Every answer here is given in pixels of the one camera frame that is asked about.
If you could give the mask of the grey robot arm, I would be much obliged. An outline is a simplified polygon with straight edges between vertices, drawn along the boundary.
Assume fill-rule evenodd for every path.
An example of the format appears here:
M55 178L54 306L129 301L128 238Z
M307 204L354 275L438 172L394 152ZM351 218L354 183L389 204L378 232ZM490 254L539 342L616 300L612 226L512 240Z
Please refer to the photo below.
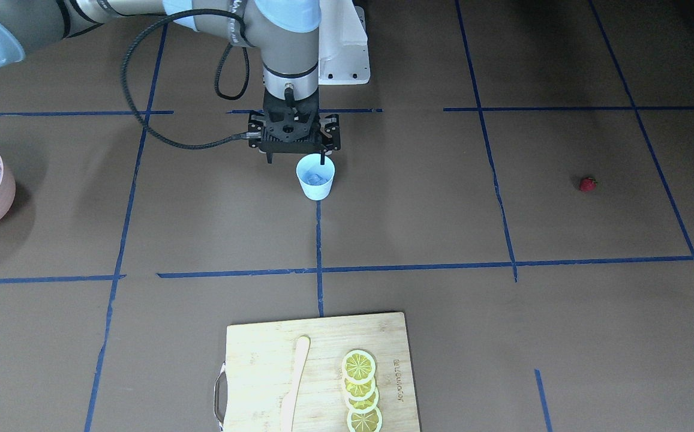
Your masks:
M193 150L153 129L128 88L128 65L144 39L176 23L194 32L226 39L215 72L214 91L224 100L242 98L220 90L224 63L234 47L243 53L258 49L263 63L262 112L251 112L248 130L197 148L209 149L246 140L272 161L276 154L312 155L325 164L338 149L328 134L338 118L322 121L319 114L319 28L317 1L0 1L0 67L56 42L77 37L124 17L153 16L128 46L120 67L125 102L143 129L175 148Z

